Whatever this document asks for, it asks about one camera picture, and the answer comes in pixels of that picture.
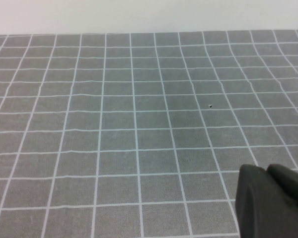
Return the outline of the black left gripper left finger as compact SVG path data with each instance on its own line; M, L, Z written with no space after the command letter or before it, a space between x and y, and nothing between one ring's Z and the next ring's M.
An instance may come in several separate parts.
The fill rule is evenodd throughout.
M267 169L240 167L235 209L242 238L298 238L297 203Z

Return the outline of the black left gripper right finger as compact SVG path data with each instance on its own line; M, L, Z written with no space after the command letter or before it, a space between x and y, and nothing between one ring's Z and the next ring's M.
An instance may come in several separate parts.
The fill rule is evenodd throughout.
M298 173L280 164L270 164L267 172L298 206Z

